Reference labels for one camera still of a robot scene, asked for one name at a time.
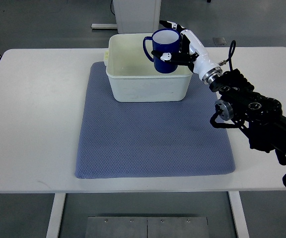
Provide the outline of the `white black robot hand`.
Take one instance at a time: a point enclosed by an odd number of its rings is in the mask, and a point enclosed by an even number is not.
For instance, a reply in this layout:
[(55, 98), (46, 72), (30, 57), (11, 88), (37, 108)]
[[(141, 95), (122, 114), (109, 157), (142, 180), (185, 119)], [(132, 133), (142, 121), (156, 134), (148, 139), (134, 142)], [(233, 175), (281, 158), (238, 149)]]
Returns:
[(153, 56), (167, 64), (187, 66), (207, 85), (212, 84), (218, 77), (222, 76), (220, 65), (210, 59), (208, 51), (191, 30), (171, 21), (160, 20), (159, 23), (165, 28), (176, 30), (180, 34), (180, 48), (177, 53), (153, 50), (151, 52)]

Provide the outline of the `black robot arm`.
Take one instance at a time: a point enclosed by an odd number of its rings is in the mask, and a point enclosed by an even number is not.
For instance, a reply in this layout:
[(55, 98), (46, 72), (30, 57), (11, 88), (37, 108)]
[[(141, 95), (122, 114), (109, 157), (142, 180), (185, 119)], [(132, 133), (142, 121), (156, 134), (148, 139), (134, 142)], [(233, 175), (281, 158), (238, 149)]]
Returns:
[(238, 128), (248, 138), (251, 149), (275, 151), (278, 162), (286, 165), (286, 117), (281, 103), (255, 92), (254, 86), (238, 69), (218, 73), (209, 80), (209, 89), (219, 92), (214, 128)]

